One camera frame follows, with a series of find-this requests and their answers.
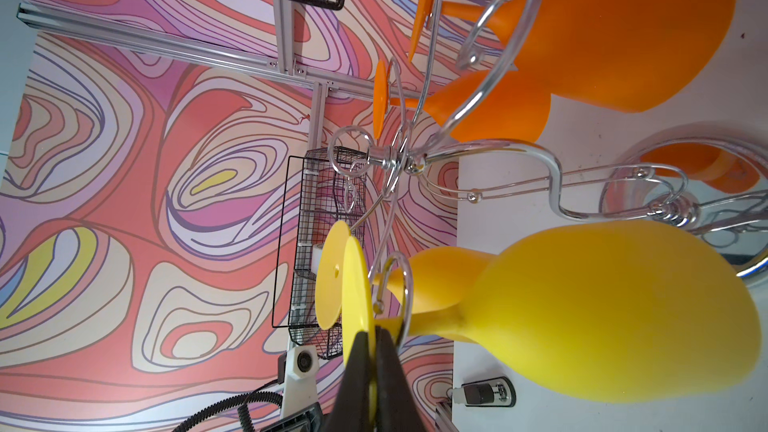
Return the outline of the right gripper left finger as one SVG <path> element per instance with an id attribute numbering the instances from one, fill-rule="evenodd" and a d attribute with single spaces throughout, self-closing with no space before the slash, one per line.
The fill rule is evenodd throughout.
<path id="1" fill-rule="evenodd" d="M 358 332 L 345 365 L 340 388 L 331 412 L 326 416 L 323 432 L 372 431 L 370 386 L 373 379 L 373 335 Z"/>

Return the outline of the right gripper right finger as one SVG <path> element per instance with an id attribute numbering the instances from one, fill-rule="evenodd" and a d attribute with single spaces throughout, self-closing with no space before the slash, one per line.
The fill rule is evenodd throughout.
<path id="1" fill-rule="evenodd" d="M 376 430 L 426 430 L 388 330 L 376 327 Z"/>

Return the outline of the light yellow wine glass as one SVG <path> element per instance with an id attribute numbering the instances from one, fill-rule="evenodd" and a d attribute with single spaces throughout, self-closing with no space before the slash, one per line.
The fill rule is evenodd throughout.
<path id="1" fill-rule="evenodd" d="M 733 267 L 694 235 L 641 220 L 526 237 L 456 304 L 395 326 L 462 336 L 542 387 L 604 403 L 727 389 L 752 373 L 762 345 Z"/>

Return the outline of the dark yellow wine glass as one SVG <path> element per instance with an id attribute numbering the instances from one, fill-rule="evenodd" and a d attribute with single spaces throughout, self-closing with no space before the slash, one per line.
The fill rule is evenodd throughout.
<path id="1" fill-rule="evenodd" d="M 352 237 L 344 221 L 333 224 L 323 244 L 322 270 L 316 277 L 315 315 L 328 330 L 341 313 L 343 257 Z M 496 256 L 460 247 L 425 249 L 409 259 L 413 272 L 415 313 L 431 312 L 457 304 Z"/>

